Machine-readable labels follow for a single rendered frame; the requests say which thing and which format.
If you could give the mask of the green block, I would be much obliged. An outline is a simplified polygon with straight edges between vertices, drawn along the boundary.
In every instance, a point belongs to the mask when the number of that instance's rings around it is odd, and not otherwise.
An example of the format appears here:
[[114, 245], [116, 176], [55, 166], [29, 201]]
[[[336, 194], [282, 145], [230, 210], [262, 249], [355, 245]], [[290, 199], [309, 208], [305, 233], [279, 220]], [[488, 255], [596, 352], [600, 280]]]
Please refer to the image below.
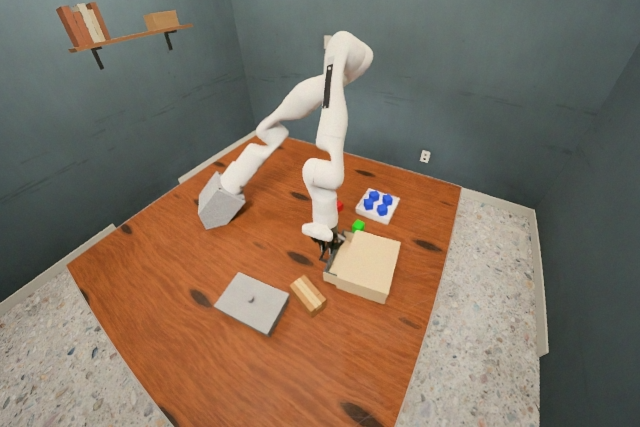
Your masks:
[[365, 226], [365, 223], [363, 223], [363, 222], [361, 222], [361, 221], [357, 220], [357, 221], [353, 224], [352, 232], [356, 233], [356, 231], [357, 231], [357, 230], [358, 230], [358, 231], [363, 231], [363, 230], [364, 230], [364, 226]]

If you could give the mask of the grey square sheet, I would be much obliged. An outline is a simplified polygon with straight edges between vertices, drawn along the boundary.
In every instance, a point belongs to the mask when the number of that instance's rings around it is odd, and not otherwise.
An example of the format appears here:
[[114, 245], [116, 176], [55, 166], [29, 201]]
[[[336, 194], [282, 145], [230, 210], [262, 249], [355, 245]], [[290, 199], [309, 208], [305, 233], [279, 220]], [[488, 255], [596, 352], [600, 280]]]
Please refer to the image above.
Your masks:
[[289, 298], [289, 293], [238, 272], [214, 307], [269, 336]]

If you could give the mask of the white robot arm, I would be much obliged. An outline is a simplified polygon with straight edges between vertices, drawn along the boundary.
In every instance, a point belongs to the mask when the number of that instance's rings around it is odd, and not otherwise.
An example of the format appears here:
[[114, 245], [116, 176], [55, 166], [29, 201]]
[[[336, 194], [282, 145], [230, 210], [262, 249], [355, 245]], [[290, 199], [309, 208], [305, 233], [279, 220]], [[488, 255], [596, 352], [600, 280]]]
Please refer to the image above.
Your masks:
[[335, 190], [345, 178], [343, 149], [348, 112], [343, 87], [360, 77], [372, 60], [372, 50], [359, 39], [345, 31], [335, 34], [326, 49], [324, 75], [298, 84], [261, 122], [256, 135], [270, 146], [249, 144], [221, 176], [222, 186], [238, 195], [288, 137], [289, 131], [279, 121], [305, 118], [323, 103], [316, 145], [329, 152], [332, 161], [313, 158], [304, 165], [303, 178], [313, 202], [314, 223], [303, 225], [302, 231], [331, 241], [330, 229], [338, 224]]

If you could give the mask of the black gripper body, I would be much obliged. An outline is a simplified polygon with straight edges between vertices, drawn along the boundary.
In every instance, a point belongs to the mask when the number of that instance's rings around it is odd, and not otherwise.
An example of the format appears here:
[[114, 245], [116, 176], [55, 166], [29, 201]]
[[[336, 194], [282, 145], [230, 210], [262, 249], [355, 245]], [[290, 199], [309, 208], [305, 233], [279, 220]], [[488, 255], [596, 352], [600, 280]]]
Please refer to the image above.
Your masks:
[[331, 228], [330, 230], [333, 232], [333, 239], [331, 240], [331, 241], [333, 241], [333, 240], [337, 239], [338, 238], [338, 234], [340, 234], [339, 231], [338, 231], [338, 224], [335, 227]]

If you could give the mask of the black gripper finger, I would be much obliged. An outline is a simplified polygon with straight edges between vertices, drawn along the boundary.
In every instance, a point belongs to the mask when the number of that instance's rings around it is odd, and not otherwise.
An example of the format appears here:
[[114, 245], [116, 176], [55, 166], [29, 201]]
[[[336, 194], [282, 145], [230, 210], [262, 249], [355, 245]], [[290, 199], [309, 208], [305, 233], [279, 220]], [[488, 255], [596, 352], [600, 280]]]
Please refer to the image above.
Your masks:
[[329, 255], [332, 254], [334, 249], [335, 250], [339, 249], [345, 243], [346, 239], [347, 239], [346, 236], [341, 236], [340, 234], [338, 234], [338, 242], [337, 243], [335, 243], [335, 240], [327, 241], [327, 244], [329, 245]]
[[311, 238], [314, 241], [314, 243], [319, 243], [320, 250], [321, 250], [321, 252], [323, 252], [325, 247], [326, 247], [325, 241], [324, 240], [319, 240], [319, 239], [316, 239], [316, 238], [313, 238], [313, 237], [311, 237]]

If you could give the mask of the tan cardboard box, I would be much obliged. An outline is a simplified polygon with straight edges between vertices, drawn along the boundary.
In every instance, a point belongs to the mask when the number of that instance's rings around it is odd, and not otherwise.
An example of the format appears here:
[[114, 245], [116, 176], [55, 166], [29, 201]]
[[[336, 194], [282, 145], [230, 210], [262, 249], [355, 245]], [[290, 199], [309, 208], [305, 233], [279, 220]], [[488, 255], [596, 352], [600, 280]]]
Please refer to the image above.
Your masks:
[[326, 299], [305, 275], [289, 286], [293, 296], [310, 315], [310, 317], [317, 315], [325, 307]]

